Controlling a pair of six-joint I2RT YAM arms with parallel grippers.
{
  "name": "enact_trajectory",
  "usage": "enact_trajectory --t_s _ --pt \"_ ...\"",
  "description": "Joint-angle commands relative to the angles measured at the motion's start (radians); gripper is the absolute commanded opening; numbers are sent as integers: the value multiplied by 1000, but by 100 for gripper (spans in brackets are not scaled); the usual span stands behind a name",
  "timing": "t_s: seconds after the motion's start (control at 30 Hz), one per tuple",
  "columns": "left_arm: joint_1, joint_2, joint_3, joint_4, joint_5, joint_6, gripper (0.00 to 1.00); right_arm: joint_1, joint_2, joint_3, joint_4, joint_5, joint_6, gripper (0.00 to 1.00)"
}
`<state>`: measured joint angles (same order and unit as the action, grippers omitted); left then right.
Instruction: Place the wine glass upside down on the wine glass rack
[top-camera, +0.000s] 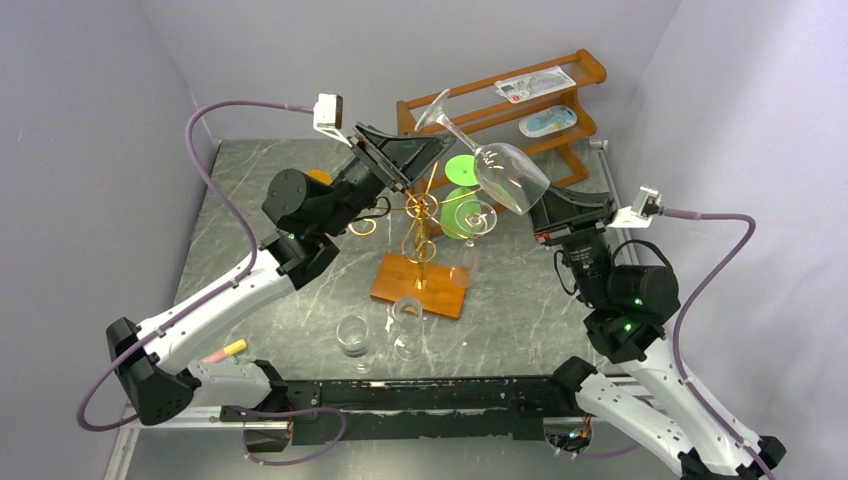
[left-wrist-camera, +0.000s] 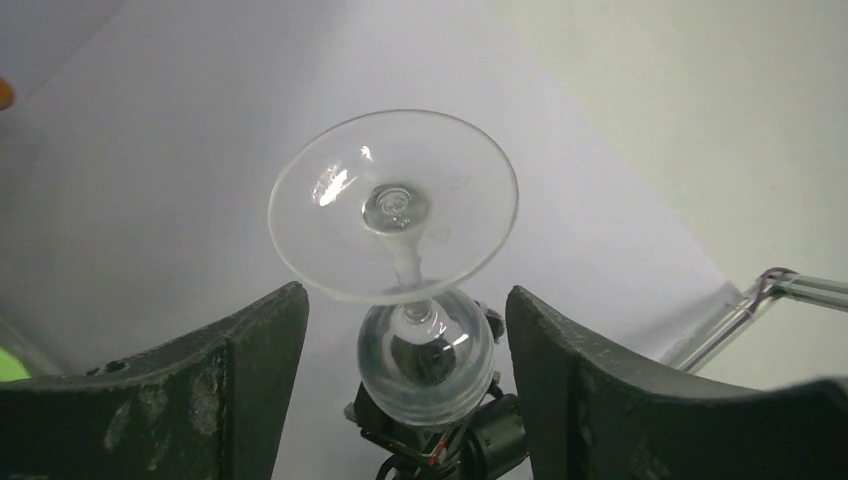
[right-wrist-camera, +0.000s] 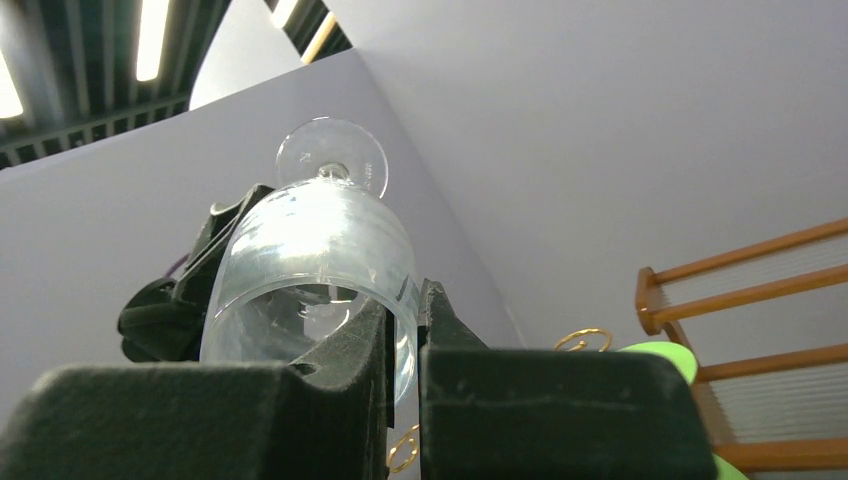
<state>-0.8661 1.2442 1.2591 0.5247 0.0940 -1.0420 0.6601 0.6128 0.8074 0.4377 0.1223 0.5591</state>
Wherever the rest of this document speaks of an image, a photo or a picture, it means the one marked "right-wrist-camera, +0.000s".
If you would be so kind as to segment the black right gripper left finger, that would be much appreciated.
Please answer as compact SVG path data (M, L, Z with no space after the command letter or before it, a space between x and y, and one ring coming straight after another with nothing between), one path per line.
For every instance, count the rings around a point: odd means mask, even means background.
M1 435L5 479L382 479L394 318L374 300L292 363L74 366Z

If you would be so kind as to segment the clear wine glass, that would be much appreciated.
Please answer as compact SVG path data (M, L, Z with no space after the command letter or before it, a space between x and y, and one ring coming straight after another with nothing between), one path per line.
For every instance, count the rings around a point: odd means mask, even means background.
M289 133L281 185L236 223L210 297L203 362L290 362L353 321L369 300L390 313L394 393L414 383L420 286L411 239L383 202L380 142L320 117Z

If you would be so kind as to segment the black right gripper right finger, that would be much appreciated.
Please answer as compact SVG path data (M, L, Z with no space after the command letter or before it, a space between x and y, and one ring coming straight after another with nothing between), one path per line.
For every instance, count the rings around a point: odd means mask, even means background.
M426 281L419 465L425 479L713 479L688 386L661 357L497 349Z

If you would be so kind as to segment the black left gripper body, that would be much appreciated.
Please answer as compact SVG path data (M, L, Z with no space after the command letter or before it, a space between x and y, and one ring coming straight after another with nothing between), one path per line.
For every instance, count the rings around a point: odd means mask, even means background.
M197 362L204 321L225 249L240 220L273 188L257 184L232 205L214 205L191 251L168 273L136 293L121 310L121 349L134 363Z

